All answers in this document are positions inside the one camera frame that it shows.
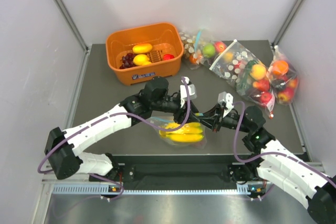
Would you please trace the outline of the yellow fake banana bunch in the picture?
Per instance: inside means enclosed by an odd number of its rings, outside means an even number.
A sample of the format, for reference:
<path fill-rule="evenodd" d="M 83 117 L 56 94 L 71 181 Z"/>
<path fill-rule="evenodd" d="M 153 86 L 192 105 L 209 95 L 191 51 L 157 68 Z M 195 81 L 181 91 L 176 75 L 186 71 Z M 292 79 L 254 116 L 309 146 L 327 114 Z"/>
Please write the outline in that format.
<path fill-rule="evenodd" d="M 176 131 L 159 130 L 159 135 L 173 143 L 197 143 L 203 140 L 204 130 L 200 123 L 187 123 Z"/>

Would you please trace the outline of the blue zip top bag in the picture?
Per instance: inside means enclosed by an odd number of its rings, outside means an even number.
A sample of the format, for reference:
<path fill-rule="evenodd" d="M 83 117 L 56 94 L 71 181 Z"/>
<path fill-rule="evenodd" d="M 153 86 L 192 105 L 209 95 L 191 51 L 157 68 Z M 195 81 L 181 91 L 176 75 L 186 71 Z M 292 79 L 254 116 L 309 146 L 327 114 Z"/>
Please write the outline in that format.
<path fill-rule="evenodd" d="M 179 124 L 175 123 L 173 120 L 172 116 L 152 116 L 147 121 L 151 124 L 156 125 L 157 127 L 160 127 L 162 129 L 175 129 L 179 127 Z M 196 148 L 203 148 L 206 145 L 206 136 L 205 136 L 205 126 L 202 125 L 202 128 L 204 130 L 204 138 L 202 141 L 197 142 L 197 143 L 173 143 L 172 141 L 165 140 L 160 137 L 160 139 L 164 140 L 168 144 L 172 146 L 177 146 L 177 147 L 186 147 L 186 146 L 191 146 L 191 147 L 196 147 Z"/>

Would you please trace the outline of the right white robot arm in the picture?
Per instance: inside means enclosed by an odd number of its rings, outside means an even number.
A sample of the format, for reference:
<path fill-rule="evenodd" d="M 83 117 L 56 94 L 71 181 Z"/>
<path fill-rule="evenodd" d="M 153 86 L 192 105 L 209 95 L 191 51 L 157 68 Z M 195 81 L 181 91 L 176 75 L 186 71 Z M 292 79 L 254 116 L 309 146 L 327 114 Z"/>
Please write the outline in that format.
<path fill-rule="evenodd" d="M 316 170 L 288 151 L 265 128 L 262 111 L 255 105 L 243 107 L 240 114 L 224 113 L 217 105 L 196 118 L 217 132 L 221 127 L 245 132 L 244 145 L 251 152 L 248 159 L 236 160 L 245 164 L 248 178 L 267 180 L 300 202 L 316 223 L 335 223 L 335 178 Z"/>

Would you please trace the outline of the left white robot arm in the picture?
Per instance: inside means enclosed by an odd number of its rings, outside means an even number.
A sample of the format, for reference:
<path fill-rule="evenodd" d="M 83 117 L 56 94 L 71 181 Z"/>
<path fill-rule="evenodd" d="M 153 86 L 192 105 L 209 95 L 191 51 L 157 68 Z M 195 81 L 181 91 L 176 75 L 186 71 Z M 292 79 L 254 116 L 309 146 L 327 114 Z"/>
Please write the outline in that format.
<path fill-rule="evenodd" d="M 195 85 L 182 78 L 179 92 L 169 95 L 164 77 L 154 77 L 137 94 L 125 98 L 108 112 L 79 126 L 50 131 L 45 154 L 58 180 L 74 174 L 91 174 L 114 180 L 119 174 L 118 163 L 111 154 L 92 154 L 85 150 L 101 139 L 146 122 L 153 111 L 172 113 L 179 125 L 187 122 L 191 100 L 196 97 Z"/>

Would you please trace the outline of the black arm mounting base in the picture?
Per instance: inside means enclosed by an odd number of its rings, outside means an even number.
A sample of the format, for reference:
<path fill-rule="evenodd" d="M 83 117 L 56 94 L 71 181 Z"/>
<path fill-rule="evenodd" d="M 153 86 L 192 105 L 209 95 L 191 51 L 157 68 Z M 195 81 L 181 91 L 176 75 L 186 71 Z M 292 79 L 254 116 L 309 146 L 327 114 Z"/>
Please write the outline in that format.
<path fill-rule="evenodd" d="M 256 165 L 241 164 L 233 155 L 117 155 L 120 165 L 109 179 L 119 182 L 143 181 L 145 177 L 210 178 L 224 182 L 256 180 Z"/>

